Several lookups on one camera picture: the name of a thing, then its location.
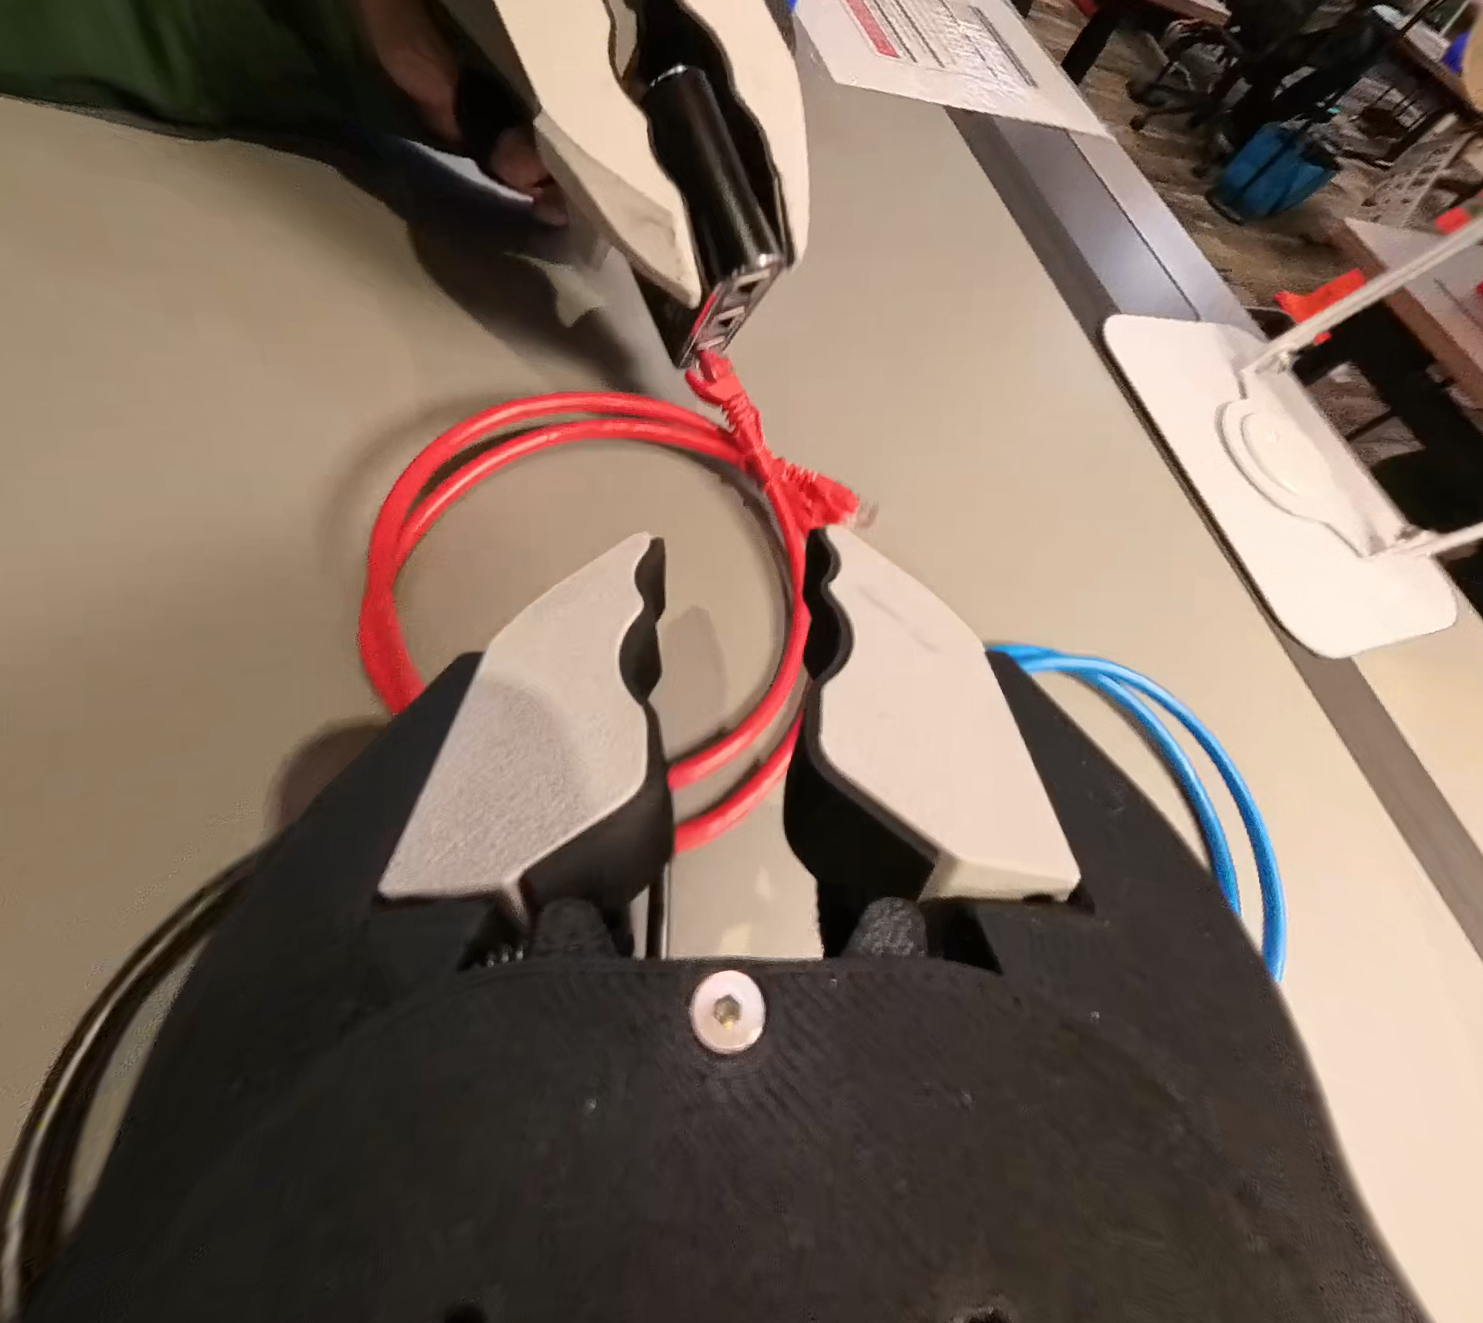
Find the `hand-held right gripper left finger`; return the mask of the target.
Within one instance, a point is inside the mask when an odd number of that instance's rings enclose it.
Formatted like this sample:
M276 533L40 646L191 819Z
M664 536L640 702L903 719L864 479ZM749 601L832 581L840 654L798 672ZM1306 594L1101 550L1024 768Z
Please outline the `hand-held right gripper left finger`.
M636 533L520 611L471 674L395 850L387 903L625 915L674 852L653 706L665 549Z

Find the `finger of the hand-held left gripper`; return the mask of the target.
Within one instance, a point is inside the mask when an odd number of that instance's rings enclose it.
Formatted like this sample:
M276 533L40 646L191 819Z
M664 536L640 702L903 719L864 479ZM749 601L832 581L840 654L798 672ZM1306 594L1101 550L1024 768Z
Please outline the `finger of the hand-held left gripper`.
M540 158L566 203L650 285L701 305L688 212L661 167L650 122L622 88L606 0L491 0L531 91Z
M786 234L786 260L806 252L809 159L806 110L793 48L766 0L676 0L718 50L732 99L758 132Z

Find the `person's left hand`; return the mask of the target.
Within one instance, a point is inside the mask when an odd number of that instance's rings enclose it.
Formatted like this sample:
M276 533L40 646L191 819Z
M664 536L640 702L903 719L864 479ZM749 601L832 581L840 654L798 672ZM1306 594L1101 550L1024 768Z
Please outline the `person's left hand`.
M356 6L379 70L413 105L430 141L440 150L457 150L472 159L455 113L461 68L429 0L356 0ZM494 141L481 169L528 201L539 221L565 226L569 220L565 196L535 149L528 127L511 127Z

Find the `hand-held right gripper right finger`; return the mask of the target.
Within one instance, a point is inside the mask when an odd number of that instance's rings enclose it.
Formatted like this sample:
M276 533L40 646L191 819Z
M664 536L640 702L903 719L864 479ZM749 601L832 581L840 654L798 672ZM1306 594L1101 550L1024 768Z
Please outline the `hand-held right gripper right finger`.
M976 631L843 526L807 535L787 849L820 940L877 901L1062 906L1082 875Z

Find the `laminated white paper sheet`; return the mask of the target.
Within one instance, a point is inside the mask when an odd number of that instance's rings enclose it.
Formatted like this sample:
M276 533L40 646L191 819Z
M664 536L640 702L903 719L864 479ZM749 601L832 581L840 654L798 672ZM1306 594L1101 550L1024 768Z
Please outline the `laminated white paper sheet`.
M1007 0L796 0L795 16L843 87L1110 138Z

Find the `blue bag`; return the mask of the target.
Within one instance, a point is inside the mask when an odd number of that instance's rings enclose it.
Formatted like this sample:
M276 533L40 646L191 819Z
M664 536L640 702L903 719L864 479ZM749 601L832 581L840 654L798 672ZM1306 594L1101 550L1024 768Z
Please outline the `blue bag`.
M1234 224L1271 220L1325 189L1340 159L1312 124L1268 124L1232 153L1206 190L1209 207Z

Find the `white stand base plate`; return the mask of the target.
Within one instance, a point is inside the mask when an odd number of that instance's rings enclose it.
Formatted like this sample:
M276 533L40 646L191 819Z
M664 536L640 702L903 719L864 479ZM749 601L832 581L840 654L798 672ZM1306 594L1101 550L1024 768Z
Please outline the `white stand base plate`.
M1450 629L1439 538L1405 521L1261 343L1221 323L1113 314L1101 340L1269 615L1326 660Z

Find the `stand metal rod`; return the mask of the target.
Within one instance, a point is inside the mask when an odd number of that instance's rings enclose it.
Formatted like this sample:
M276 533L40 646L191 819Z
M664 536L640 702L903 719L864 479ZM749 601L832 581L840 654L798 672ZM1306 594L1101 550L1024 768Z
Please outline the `stand metal rod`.
M1481 521L1450 532L1433 532L1407 526L1390 536L1371 555L1380 558L1438 558L1476 546L1481 541Z
M1439 272L1451 260L1470 252L1479 241L1479 218L1455 224L1451 232L1431 238L1416 257L1385 269L1380 275L1365 278L1337 300L1331 300L1320 308L1312 306L1308 317L1295 322L1280 337L1266 343L1258 354L1238 370L1237 380L1244 387L1257 376L1288 370L1292 360L1303 349L1317 343L1322 336L1333 334L1339 325L1351 317Z

